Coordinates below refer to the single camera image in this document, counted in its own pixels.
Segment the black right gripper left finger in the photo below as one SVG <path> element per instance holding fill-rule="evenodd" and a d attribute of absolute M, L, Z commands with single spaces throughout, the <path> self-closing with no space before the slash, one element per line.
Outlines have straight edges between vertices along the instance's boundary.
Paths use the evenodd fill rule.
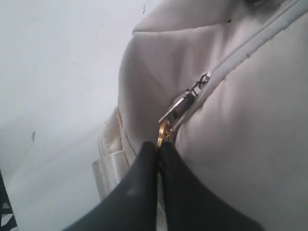
<path fill-rule="evenodd" d="M 155 231 L 158 154 L 146 141 L 121 182 L 67 231 Z"/>

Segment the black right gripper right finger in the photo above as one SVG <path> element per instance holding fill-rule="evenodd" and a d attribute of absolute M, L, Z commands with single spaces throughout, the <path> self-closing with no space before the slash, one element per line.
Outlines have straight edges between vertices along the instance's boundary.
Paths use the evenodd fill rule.
<path fill-rule="evenodd" d="M 168 230 L 264 230 L 257 221 L 234 209 L 203 185 L 172 143 L 163 143 L 158 151 Z"/>

